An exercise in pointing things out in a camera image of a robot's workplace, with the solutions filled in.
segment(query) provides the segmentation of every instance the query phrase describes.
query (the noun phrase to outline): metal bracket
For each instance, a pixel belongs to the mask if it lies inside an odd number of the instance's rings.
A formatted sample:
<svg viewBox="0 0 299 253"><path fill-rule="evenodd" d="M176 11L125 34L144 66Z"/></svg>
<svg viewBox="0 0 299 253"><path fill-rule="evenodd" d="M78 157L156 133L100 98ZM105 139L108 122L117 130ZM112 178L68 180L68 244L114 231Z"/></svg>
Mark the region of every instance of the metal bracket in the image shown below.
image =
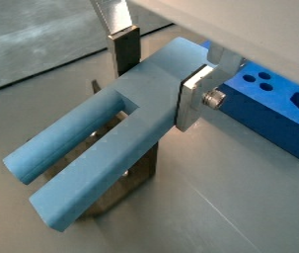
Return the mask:
<svg viewBox="0 0 299 253"><path fill-rule="evenodd" d="M174 126L186 131L200 116L198 105L219 109L225 94L216 87L231 79L245 64L243 57L211 43L207 53L208 64L201 66L180 83Z"/></svg>
<svg viewBox="0 0 299 253"><path fill-rule="evenodd" d="M140 28L133 26L125 0L90 0L90 3L105 31L117 77L140 63Z"/></svg>

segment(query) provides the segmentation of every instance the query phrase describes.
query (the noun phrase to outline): blue mounting block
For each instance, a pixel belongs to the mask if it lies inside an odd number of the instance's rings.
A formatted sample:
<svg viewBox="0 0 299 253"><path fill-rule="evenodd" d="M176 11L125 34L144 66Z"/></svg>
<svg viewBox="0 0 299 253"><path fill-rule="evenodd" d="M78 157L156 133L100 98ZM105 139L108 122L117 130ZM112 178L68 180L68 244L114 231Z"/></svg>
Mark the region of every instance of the blue mounting block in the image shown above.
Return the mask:
<svg viewBox="0 0 299 253"><path fill-rule="evenodd" d="M170 129L180 82L209 64L205 55L204 47L174 39L3 159L29 184L117 112L128 114L30 196L49 227L66 229Z"/></svg>
<svg viewBox="0 0 299 253"><path fill-rule="evenodd" d="M219 90L220 111L299 158L299 85L249 62Z"/></svg>

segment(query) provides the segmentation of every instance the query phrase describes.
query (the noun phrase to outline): gray floor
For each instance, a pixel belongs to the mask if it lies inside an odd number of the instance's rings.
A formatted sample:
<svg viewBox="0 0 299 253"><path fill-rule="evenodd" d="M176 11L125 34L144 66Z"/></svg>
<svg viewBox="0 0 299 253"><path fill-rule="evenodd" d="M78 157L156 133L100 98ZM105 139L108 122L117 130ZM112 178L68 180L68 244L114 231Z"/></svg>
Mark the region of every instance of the gray floor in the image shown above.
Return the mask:
<svg viewBox="0 0 299 253"><path fill-rule="evenodd" d="M168 24L129 4L141 32ZM0 86L105 47L89 0L0 0Z"/></svg>
<svg viewBox="0 0 299 253"><path fill-rule="evenodd" d="M142 39L148 56L174 36ZM41 222L1 159L112 81L100 53L0 91L0 252L299 252L299 160L220 112L204 108L185 133L158 143L153 179L101 217L64 233Z"/></svg>

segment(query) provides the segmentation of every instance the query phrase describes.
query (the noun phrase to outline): gray surface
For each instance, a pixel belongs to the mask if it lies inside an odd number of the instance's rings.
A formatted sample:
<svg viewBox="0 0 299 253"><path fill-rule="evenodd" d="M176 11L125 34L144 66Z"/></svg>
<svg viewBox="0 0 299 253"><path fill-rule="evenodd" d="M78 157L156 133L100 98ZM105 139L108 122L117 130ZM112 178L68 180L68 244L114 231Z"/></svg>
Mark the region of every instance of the gray surface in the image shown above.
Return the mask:
<svg viewBox="0 0 299 253"><path fill-rule="evenodd" d="M145 33L166 21L130 5ZM105 47L89 0L0 0L0 86Z"/></svg>
<svg viewBox="0 0 299 253"><path fill-rule="evenodd" d="M176 35L142 40L148 55ZM185 35L197 42L200 38ZM0 91L0 252L299 252L299 160L220 112L158 143L153 179L105 215L64 233L40 220L1 159L112 78L100 53Z"/></svg>
<svg viewBox="0 0 299 253"><path fill-rule="evenodd" d="M299 1L130 1L299 82Z"/></svg>

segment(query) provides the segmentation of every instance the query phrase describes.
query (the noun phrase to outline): screw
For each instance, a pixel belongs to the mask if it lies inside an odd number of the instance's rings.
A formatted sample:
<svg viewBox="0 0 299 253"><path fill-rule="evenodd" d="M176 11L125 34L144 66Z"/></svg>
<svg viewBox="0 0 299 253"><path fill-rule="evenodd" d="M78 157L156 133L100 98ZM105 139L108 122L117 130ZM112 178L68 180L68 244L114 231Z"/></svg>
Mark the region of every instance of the screw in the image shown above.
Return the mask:
<svg viewBox="0 0 299 253"><path fill-rule="evenodd" d="M202 104L209 108L217 110L223 105L225 94L215 88L213 90L208 91L202 94Z"/></svg>

